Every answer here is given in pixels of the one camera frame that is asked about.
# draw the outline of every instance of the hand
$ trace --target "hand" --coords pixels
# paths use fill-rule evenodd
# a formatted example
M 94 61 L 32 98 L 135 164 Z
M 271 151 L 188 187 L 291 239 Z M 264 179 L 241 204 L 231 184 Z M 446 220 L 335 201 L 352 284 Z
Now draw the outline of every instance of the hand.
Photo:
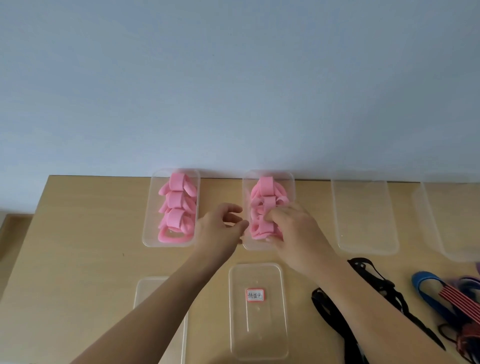
M 283 233 L 283 241 L 271 236 L 268 241 L 291 268 L 316 279 L 319 266 L 334 264 L 339 257 L 330 246 L 315 219 L 297 203 L 276 207 L 265 216 Z
M 222 203 L 214 211 L 198 219 L 195 228 L 193 254 L 215 273 L 233 254 L 240 237 L 249 223 L 233 212 L 242 208 L 235 204 Z

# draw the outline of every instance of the wooden table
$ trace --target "wooden table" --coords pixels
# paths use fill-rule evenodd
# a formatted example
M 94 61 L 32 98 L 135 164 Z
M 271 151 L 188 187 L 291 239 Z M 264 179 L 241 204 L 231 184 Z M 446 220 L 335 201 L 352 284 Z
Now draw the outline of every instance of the wooden table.
M 168 276 L 185 261 L 191 248 L 142 244 L 149 182 L 130 177 L 48 179 L 0 303 L 0 361 L 69 362 L 132 309 L 138 280 Z M 424 244 L 410 198 L 416 184 L 389 187 L 400 252 L 367 257 L 396 284 L 411 312 L 436 331 L 441 320 L 414 292 L 410 276 L 419 270 L 444 278 L 477 273 L 474 264 L 451 262 Z M 330 182 L 297 181 L 297 200 L 336 245 Z M 200 216 L 223 201 L 241 204 L 241 181 L 202 179 Z M 315 284 L 288 268 L 275 252 L 242 246 L 190 309 L 186 363 L 235 362 L 230 353 L 228 270 L 249 262 L 277 262 L 284 270 L 290 350 L 286 362 L 343 363 L 343 340 L 311 303 Z M 462 363 L 453 345 L 444 342 Z

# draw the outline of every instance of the container filled with pink straps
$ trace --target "container filled with pink straps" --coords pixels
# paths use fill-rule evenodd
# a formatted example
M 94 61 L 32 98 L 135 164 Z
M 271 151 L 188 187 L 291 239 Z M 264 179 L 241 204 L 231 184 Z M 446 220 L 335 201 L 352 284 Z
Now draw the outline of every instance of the container filled with pink straps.
M 248 250 L 270 250 L 269 237 L 283 238 L 273 222 L 264 219 L 274 207 L 295 201 L 295 179 L 285 170 L 250 170 L 242 179 L 243 213 L 250 225 L 243 237 Z
M 184 247 L 193 243 L 198 217 L 200 173 L 162 169 L 152 176 L 143 242 L 151 247 Z

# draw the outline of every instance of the empty plastic container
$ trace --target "empty plastic container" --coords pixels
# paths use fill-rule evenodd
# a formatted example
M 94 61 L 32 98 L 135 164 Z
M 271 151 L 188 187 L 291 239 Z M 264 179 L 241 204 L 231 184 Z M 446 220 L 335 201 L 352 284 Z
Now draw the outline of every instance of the empty plastic container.
M 232 354 L 241 361 L 286 358 L 287 306 L 280 266 L 236 265 L 228 280 Z
M 355 254 L 392 255 L 399 244 L 386 181 L 332 180 L 336 238 Z
M 422 182 L 413 203 L 429 247 L 456 262 L 480 261 L 480 183 Z
M 163 214 L 159 212 L 159 209 L 162 207 L 165 202 L 166 197 L 158 194 L 160 188 L 166 183 L 168 183 L 172 173 L 185 173 L 189 178 L 192 184 L 197 188 L 197 211 L 195 214 L 195 222 L 198 219 L 198 204 L 200 197 L 200 173 L 198 170 L 190 169 L 172 169 L 165 168 L 158 170 L 152 176 L 150 180 L 150 192 L 148 193 L 147 201 L 147 210 L 145 213 L 145 222 L 144 222 L 144 231 L 142 235 L 142 241 L 146 246 L 151 247 L 183 247 L 192 245 L 193 239 L 185 243 L 162 243 L 158 240 L 158 233 L 160 231 L 159 224 L 163 218 Z M 167 235 L 171 237 L 182 236 L 181 233 L 167 231 Z
M 248 220 L 250 224 L 252 223 L 252 218 L 250 216 L 250 202 L 251 202 L 251 192 L 253 187 L 258 183 L 260 177 L 271 176 L 274 178 L 275 182 L 278 182 L 283 186 L 287 192 L 287 197 L 290 202 L 295 201 L 295 178 L 293 174 L 286 170 L 250 170 L 248 171 L 242 179 L 242 203 L 243 203 L 243 213 L 244 219 Z M 255 240 L 250 234 L 250 226 L 245 231 L 243 237 L 243 245 L 248 250 L 271 250 L 274 247 L 268 243 L 265 239 Z
M 168 277 L 147 277 L 138 281 L 137 291 L 135 293 L 135 303 L 133 307 L 137 307 L 145 298 L 150 296 L 160 285 L 165 282 Z M 184 364 L 185 349 L 187 344 L 187 321 L 188 312 L 181 322 L 177 332 L 173 335 L 172 341 L 165 350 L 159 364 Z

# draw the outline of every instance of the forearm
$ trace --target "forearm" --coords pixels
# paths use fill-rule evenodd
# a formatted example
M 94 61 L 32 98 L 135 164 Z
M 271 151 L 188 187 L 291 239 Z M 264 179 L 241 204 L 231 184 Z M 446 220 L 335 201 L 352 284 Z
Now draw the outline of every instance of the forearm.
M 313 276 L 340 310 L 371 364 L 451 363 L 451 358 L 342 259 Z
M 72 364 L 157 364 L 215 270 L 192 255 L 154 293 Z

